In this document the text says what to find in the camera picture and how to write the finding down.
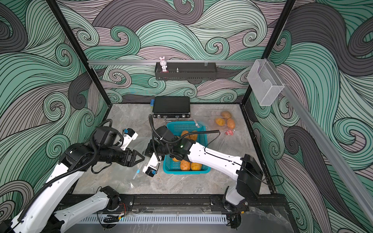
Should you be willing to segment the clear blue-zipper bag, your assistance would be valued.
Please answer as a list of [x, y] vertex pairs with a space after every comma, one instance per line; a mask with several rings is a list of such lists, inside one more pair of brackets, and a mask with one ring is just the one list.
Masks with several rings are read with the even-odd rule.
[[151, 182], [155, 180], [162, 160], [156, 159], [149, 137], [138, 137], [128, 143], [127, 149], [138, 152], [134, 165], [126, 168], [126, 186], [133, 193], [150, 193]]

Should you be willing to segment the clear pink-zipper bag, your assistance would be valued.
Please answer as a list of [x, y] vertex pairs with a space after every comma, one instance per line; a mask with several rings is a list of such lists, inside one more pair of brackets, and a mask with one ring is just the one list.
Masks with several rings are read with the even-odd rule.
[[197, 121], [203, 122], [210, 130], [219, 130], [226, 136], [233, 136], [236, 131], [236, 121], [230, 110], [203, 109], [195, 115]]

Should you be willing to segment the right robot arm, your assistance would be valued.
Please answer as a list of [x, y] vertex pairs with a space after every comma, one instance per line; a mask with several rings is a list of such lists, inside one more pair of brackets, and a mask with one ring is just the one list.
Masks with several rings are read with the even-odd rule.
[[215, 169], [235, 181], [235, 186], [227, 188], [223, 203], [228, 207], [237, 207], [244, 201], [258, 200], [263, 172], [256, 160], [246, 154], [243, 157], [227, 155], [209, 149], [189, 139], [187, 135], [175, 136], [166, 126], [154, 127], [152, 115], [148, 116], [152, 137], [148, 145], [151, 158], [143, 168], [143, 173], [156, 175], [162, 156], [171, 156], [179, 161], [199, 163]]

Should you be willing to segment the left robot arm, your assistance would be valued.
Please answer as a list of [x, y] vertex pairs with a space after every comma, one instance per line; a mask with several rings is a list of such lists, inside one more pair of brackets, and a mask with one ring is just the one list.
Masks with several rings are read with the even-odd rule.
[[1, 223], [1, 232], [63, 233], [96, 212], [117, 211], [125, 207], [119, 193], [106, 186], [80, 203], [56, 211], [75, 182], [97, 162], [133, 167], [144, 161], [143, 155], [128, 148], [137, 137], [138, 134], [131, 128], [120, 133], [110, 125], [101, 123], [90, 136], [88, 145], [76, 143], [65, 150], [47, 182], [21, 213]]

